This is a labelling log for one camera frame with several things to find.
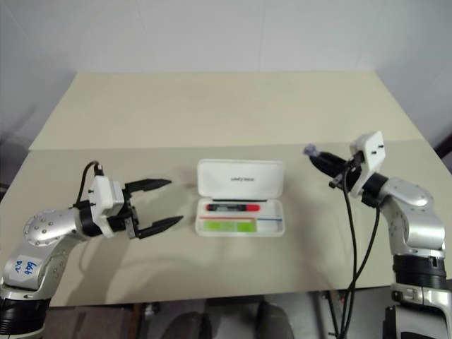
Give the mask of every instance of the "gray cloth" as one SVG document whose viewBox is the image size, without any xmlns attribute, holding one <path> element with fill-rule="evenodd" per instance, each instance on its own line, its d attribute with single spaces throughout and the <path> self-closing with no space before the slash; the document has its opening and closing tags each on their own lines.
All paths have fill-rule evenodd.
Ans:
<svg viewBox="0 0 452 339">
<path fill-rule="evenodd" d="M 279 307 L 261 302 L 256 320 L 257 339 L 295 339 L 287 314 Z"/>
<path fill-rule="evenodd" d="M 181 314 L 166 329 L 162 339 L 211 339 L 210 320 L 205 314 Z"/>
</svg>

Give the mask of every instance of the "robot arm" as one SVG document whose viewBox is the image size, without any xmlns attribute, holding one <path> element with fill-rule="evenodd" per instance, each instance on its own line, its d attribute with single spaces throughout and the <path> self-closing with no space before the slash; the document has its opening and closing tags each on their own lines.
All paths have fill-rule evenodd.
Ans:
<svg viewBox="0 0 452 339">
<path fill-rule="evenodd" d="M 391 294 L 396 306 L 386 309 L 383 337 L 387 339 L 452 339 L 452 294 L 447 290 L 445 230 L 433 210 L 433 198 L 418 185 L 377 173 L 385 158 L 381 132 L 361 136 L 350 147 L 352 158 L 319 152 L 309 145 L 305 153 L 323 173 L 341 187 L 348 170 L 347 188 L 371 207 L 379 206 L 388 223 L 395 282 Z"/>
<path fill-rule="evenodd" d="M 44 210 L 28 220 L 23 239 L 7 260 L 0 282 L 0 338 L 41 338 L 46 310 L 63 275 L 69 254 L 80 242 L 126 230 L 130 239 L 163 232 L 182 217 L 171 217 L 140 229 L 131 194 L 158 189 L 164 179 L 131 182 L 121 189 L 96 163 L 89 199 L 63 210 Z"/>
</svg>

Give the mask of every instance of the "black cable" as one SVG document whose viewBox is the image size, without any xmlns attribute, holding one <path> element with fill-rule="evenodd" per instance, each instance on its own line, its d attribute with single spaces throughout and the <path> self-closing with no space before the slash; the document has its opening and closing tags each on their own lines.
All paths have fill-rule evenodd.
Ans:
<svg viewBox="0 0 452 339">
<path fill-rule="evenodd" d="M 334 310 L 334 304 L 333 304 L 333 300 L 331 298 L 332 298 L 331 292 L 328 291 L 328 294 L 327 294 L 328 305 L 330 307 L 331 318 L 333 320 L 334 336 L 337 338 L 339 335 L 338 320 L 336 319 L 336 312 Z"/>
<path fill-rule="evenodd" d="M 344 180 L 346 180 L 346 174 L 347 174 L 347 172 L 344 173 L 344 177 L 343 177 Z M 343 182 L 343 185 L 344 185 L 343 186 L 343 191 L 344 191 L 345 203 L 347 205 L 347 213 L 349 215 L 349 221 L 350 221 L 350 229 L 353 229 L 353 231 L 352 231 L 352 240 L 353 240 L 353 238 L 355 238 L 355 241 L 356 241 L 355 227 L 353 225 L 353 219 L 352 219 L 351 207 L 350 207 L 350 200 L 348 198 L 348 190 L 347 190 L 347 187 L 344 184 L 344 182 Z M 348 286 L 347 291 L 345 293 L 345 301 L 344 301 L 344 307 L 343 307 L 343 316 L 342 316 L 341 330 L 340 330 L 340 335 L 339 335 L 339 338 L 341 338 L 341 339 L 343 339 L 345 337 L 345 335 L 348 332 L 348 328 L 350 326 L 350 321 L 351 321 L 351 318 L 352 318 L 353 302 L 355 300 L 355 286 L 356 286 L 356 282 L 357 282 L 358 278 L 360 277 L 362 271 L 364 270 L 364 267 L 366 266 L 367 260 L 369 259 L 372 247 L 374 245 L 376 231 L 378 230 L 379 221 L 380 221 L 380 207 L 377 206 L 376 207 L 376 215 L 375 215 L 374 227 L 373 227 L 372 234 L 371 234 L 371 237 L 370 237 L 370 240 L 369 240 L 369 244 L 367 246 L 366 253 L 364 255 L 364 258 L 362 259 L 362 262 L 361 262 L 361 265 L 359 266 L 359 270 L 358 271 L 355 270 L 356 266 L 354 265 L 353 279 L 352 279 L 352 282 Z M 347 301 L 348 301 L 348 296 L 349 295 L 350 295 L 350 305 L 349 305 L 349 309 L 348 309 L 348 313 L 347 313 Z"/>
<path fill-rule="evenodd" d="M 85 169 L 83 170 L 83 173 L 82 173 L 82 180 L 81 180 L 81 182 L 80 182 L 80 189 L 78 190 L 78 195 L 77 195 L 76 204 L 77 204 L 77 203 L 80 203 L 80 200 L 82 199 L 83 188 L 85 187 L 86 174 L 88 173 L 88 170 L 90 169 L 90 167 L 93 166 L 93 165 L 98 166 L 98 165 L 99 165 L 99 162 L 98 162 L 98 161 L 95 161 L 95 160 L 94 160 L 94 161 L 91 161 L 91 162 L 89 162 L 89 163 L 86 165 Z"/>
<path fill-rule="evenodd" d="M 350 171 L 350 168 L 347 168 L 343 174 L 342 188 L 343 188 L 343 193 L 344 193 L 345 205 L 347 206 L 347 215 L 348 215 L 348 222 L 350 224 L 350 233 L 352 235 L 353 278 L 352 278 L 352 283 L 351 283 L 351 289 L 350 290 L 347 289 L 347 292 L 345 293 L 342 321 L 340 322 L 339 339 L 343 339 L 345 337 L 345 334 L 347 333 L 347 330 L 345 330 L 345 315 L 347 313 L 347 306 L 348 306 L 349 314 L 351 314 L 351 312 L 353 310 L 353 302 L 355 300 L 355 281 L 356 281 L 356 274 L 357 274 L 357 257 L 358 257 L 358 255 L 357 255 L 357 245 L 356 245 L 355 224 L 353 222 L 352 206 L 350 204 L 350 199 L 348 196 L 348 187 L 347 187 L 347 176 L 348 176 L 349 171 Z M 349 294 L 350 294 L 350 305 L 347 305 Z"/>
</svg>

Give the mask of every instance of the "floor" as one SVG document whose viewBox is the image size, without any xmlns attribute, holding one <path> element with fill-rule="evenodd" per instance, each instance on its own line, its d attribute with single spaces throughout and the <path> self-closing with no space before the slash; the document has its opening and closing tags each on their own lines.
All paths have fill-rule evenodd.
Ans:
<svg viewBox="0 0 452 339">
<path fill-rule="evenodd" d="M 296 339 L 333 338 L 334 327 L 328 302 L 319 293 L 267 295 L 266 301 L 287 313 Z M 388 287 L 358 291 L 348 339 L 380 339 L 385 308 L 391 305 Z M 178 315 L 189 311 L 206 312 L 213 325 L 215 339 L 254 339 L 257 302 L 210 305 L 206 300 L 160 303 L 160 312 L 145 321 L 140 339 L 160 339 L 166 327 Z"/>
<path fill-rule="evenodd" d="M 129 339 L 125 307 L 56 307 L 47 311 L 45 339 Z"/>
</svg>

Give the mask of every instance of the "handwritten label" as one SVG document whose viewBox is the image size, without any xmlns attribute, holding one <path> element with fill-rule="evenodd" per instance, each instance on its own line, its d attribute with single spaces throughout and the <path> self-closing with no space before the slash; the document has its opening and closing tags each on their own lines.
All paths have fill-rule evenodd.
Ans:
<svg viewBox="0 0 452 339">
<path fill-rule="evenodd" d="M 18 282 L 33 279 L 39 272 L 42 260 L 31 256 L 18 256 L 14 264 L 14 270 L 9 278 Z"/>
</svg>

